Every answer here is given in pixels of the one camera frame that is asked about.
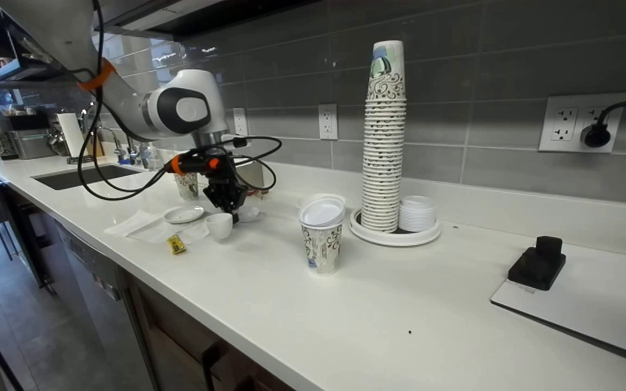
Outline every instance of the gray tile wall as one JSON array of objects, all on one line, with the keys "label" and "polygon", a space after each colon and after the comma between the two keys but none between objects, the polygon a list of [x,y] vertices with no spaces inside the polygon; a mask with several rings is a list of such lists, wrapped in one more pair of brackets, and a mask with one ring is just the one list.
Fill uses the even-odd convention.
[{"label": "gray tile wall", "polygon": [[[606,157],[537,152],[545,98],[626,91],[620,0],[321,0],[182,43],[110,36],[106,56],[139,91],[182,67],[212,70],[276,161],[362,169],[369,48],[406,43],[404,173],[626,201],[626,112]],[[340,105],[340,142],[315,106]]]}]

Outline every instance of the sink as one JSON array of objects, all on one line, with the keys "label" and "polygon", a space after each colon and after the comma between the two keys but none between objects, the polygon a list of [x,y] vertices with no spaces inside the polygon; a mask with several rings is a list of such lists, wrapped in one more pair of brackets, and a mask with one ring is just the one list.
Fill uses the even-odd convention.
[{"label": "sink", "polygon": [[[96,167],[85,167],[80,169],[83,178],[88,183],[100,183],[100,173],[96,171]],[[119,178],[119,175],[133,175],[139,173],[138,169],[128,169],[128,167],[117,167],[117,164],[103,164],[100,167],[105,178]],[[48,184],[53,188],[69,188],[69,187],[80,187],[78,173],[75,171],[60,171],[60,173],[46,173],[46,175],[36,175],[38,183]]]}]

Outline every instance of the white plate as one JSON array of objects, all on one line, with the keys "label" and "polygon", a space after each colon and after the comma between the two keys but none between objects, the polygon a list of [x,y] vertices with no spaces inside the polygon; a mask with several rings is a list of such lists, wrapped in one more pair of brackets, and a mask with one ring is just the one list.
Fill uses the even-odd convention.
[{"label": "white plate", "polygon": [[186,207],[186,208],[174,208],[169,212],[165,212],[165,219],[169,223],[192,223],[195,219],[200,219],[204,215],[204,208],[203,207]]},{"label": "white plate", "polygon": [[369,243],[390,246],[390,247],[408,247],[408,246],[425,246],[442,237],[440,222],[438,226],[421,231],[421,233],[392,233],[390,234],[390,233],[368,231],[356,222],[359,212],[362,211],[355,211],[350,215],[350,231]]}]

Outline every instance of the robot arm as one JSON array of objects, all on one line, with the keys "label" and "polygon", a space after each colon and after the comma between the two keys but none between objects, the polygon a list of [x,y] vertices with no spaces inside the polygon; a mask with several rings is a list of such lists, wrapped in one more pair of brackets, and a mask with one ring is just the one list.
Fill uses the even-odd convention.
[{"label": "robot arm", "polygon": [[[67,70],[96,73],[98,51],[92,42],[92,0],[0,0],[0,8],[32,42]],[[203,70],[182,70],[165,86],[144,95],[111,71],[103,83],[105,106],[136,139],[193,135],[203,139],[226,131],[224,102],[215,79]]]}]

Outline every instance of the kitchen counter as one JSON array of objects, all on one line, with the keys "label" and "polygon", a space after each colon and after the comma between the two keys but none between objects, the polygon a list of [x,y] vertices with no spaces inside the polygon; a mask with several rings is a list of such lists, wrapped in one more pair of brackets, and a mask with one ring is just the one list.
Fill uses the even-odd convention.
[{"label": "kitchen counter", "polygon": [[30,178],[65,167],[64,159],[0,161],[0,178],[295,389],[626,389],[626,359],[489,304],[534,237],[443,222],[440,240],[399,249],[344,231],[342,270],[315,276],[295,218],[303,194],[292,194],[288,173],[260,222],[169,257],[163,243],[105,233],[138,208],[181,205],[169,175],[119,205]]}]

